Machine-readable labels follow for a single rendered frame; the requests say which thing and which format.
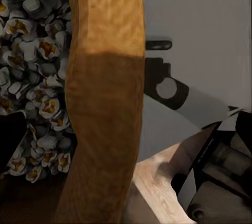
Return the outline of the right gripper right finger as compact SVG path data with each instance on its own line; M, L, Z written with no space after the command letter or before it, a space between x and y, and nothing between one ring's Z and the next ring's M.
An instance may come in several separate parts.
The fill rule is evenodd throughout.
M252 153L252 113L240 111L235 129L246 147Z

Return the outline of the popcorn bag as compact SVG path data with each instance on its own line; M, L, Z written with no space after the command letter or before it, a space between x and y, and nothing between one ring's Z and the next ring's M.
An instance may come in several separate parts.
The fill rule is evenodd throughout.
M33 184L0 179L0 224L118 224L140 148L145 74L143 0L66 0L72 38L65 93L74 133L68 172Z

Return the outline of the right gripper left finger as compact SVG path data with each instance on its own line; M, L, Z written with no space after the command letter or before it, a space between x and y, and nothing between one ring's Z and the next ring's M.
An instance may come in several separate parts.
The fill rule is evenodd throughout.
M12 159L27 128L28 122L22 110L0 116L0 174Z

